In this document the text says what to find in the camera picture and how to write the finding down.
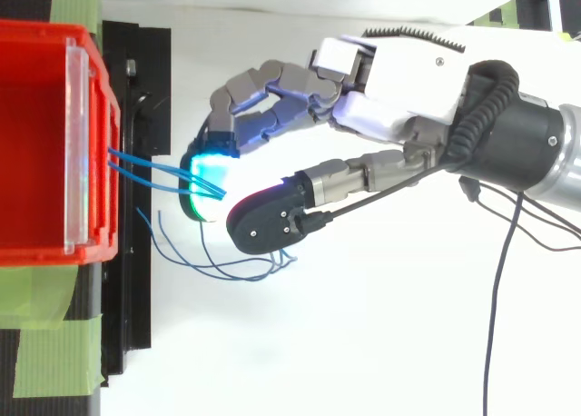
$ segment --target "green tape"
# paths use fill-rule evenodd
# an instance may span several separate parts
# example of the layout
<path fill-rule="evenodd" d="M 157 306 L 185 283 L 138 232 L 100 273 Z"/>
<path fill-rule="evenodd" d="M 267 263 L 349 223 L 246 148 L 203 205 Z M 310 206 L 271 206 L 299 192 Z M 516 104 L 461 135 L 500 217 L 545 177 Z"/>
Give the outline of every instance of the green tape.
<path fill-rule="evenodd" d="M 502 12 L 502 26 L 505 28 L 520 28 L 517 16 L 517 0 L 512 0 L 500 6 Z"/>
<path fill-rule="evenodd" d="M 88 396 L 103 382 L 101 316 L 20 333 L 14 398 Z"/>
<path fill-rule="evenodd" d="M 98 33 L 103 0 L 53 0 L 51 22 L 84 25 L 89 32 Z"/>
<path fill-rule="evenodd" d="M 502 23 L 490 21 L 490 14 L 483 15 L 474 20 L 476 27 L 504 27 L 504 28 L 520 28 L 517 16 L 517 0 L 512 0 L 499 7 L 502 15 Z"/>
<path fill-rule="evenodd" d="M 77 272 L 77 266 L 0 268 L 0 330 L 58 328 Z"/>

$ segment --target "coiled black cable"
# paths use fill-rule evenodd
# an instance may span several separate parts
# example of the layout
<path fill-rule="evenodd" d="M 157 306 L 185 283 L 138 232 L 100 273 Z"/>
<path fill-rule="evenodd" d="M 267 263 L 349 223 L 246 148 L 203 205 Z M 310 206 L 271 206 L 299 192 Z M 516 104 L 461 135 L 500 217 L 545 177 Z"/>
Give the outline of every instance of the coiled black cable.
<path fill-rule="evenodd" d="M 484 133 L 507 109 L 512 97 L 518 92 L 517 71 L 506 62 L 490 60 L 473 64 L 469 74 L 482 75 L 497 83 L 476 109 L 460 119 L 452 132 L 446 151 L 452 161 L 468 161 L 472 157 Z"/>

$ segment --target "red plastic bin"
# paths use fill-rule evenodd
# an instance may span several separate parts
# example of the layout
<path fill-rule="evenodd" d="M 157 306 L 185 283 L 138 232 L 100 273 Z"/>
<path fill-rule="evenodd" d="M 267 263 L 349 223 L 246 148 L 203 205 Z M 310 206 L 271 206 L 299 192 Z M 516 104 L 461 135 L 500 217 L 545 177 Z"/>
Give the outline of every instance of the red plastic bin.
<path fill-rule="evenodd" d="M 0 20 L 0 266 L 117 254 L 119 125 L 83 27 Z"/>

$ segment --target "robotic hand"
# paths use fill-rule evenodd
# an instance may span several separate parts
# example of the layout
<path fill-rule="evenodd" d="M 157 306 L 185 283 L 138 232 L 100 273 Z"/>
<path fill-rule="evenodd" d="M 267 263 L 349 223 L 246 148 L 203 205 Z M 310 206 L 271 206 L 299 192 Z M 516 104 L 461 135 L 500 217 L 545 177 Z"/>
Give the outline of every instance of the robotic hand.
<path fill-rule="evenodd" d="M 581 108 L 549 108 L 518 91 L 503 62 L 468 64 L 465 48 L 405 27 L 325 39 L 309 67 L 268 61 L 211 97 L 212 112 L 182 158 L 240 156 L 291 128 L 329 122 L 401 150 L 329 160 L 237 204 L 227 227 L 244 253 L 297 243 L 334 217 L 447 169 L 581 210 Z M 268 96 L 268 111 L 242 114 Z M 335 213 L 305 210 L 366 191 Z M 191 198 L 182 208 L 196 218 Z"/>

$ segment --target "screw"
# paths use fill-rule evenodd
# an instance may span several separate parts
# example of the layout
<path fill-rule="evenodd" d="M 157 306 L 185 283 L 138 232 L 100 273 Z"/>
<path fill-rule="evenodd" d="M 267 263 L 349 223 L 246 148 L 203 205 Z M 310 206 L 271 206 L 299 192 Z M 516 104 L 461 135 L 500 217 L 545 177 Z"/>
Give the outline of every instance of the screw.
<path fill-rule="evenodd" d="M 137 63 L 133 59 L 127 61 L 125 72 L 128 77 L 135 77 L 137 75 Z"/>

